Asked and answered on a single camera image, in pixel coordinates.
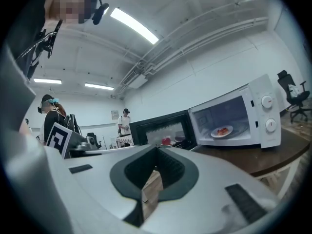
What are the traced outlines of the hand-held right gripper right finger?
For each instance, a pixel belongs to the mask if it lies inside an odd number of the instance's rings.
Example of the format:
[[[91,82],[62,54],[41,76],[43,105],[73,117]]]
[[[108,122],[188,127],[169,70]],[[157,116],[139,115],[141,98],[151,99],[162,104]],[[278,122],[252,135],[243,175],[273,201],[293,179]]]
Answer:
[[[260,181],[213,156],[179,148],[171,151],[192,161],[198,168],[196,184],[177,200],[158,203],[143,223],[143,230],[153,234],[252,234],[263,223],[261,218],[278,204],[278,197]],[[233,185],[239,185],[260,206],[256,220],[248,222],[241,212],[249,202],[232,199]]]

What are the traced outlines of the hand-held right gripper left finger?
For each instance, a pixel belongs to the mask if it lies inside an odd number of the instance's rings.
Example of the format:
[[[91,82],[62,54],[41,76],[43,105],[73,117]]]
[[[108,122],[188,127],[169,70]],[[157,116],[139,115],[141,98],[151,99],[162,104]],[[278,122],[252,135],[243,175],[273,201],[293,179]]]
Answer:
[[[151,145],[85,158],[62,159],[45,147],[44,227],[54,234],[143,234],[141,200],[126,198],[110,179],[114,163]]]

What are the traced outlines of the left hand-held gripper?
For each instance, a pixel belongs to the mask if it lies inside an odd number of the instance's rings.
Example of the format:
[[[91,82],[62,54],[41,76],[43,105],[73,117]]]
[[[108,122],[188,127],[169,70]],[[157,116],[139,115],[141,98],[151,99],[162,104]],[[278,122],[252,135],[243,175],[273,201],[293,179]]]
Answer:
[[[56,122],[50,131],[46,144],[57,149],[63,159],[81,157],[86,155],[87,151],[98,149],[93,137],[83,137]]]

